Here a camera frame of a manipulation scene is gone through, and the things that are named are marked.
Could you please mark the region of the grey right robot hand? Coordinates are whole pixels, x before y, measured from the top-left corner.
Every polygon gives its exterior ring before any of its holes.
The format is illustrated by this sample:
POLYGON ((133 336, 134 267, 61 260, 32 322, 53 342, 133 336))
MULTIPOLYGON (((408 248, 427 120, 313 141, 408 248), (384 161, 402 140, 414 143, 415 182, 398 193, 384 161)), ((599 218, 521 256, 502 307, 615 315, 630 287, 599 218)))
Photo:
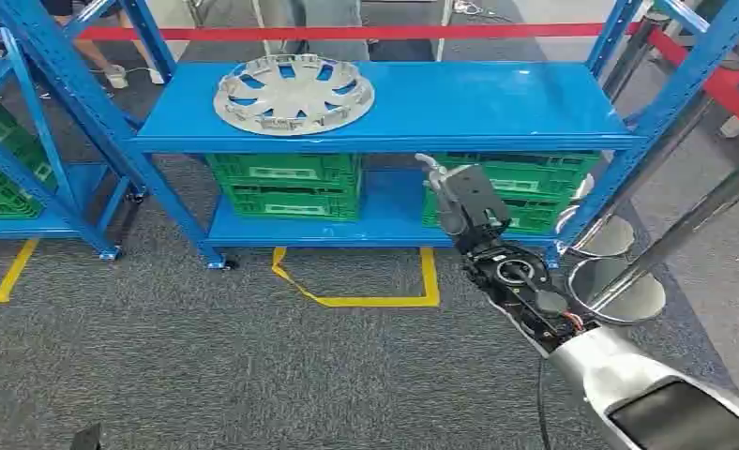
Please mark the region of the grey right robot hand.
POLYGON ((458 201, 446 183, 450 170, 426 154, 416 153, 415 159, 425 165, 426 184, 435 196, 436 213, 441 228, 450 237, 459 236, 466 230, 466 221, 458 201))

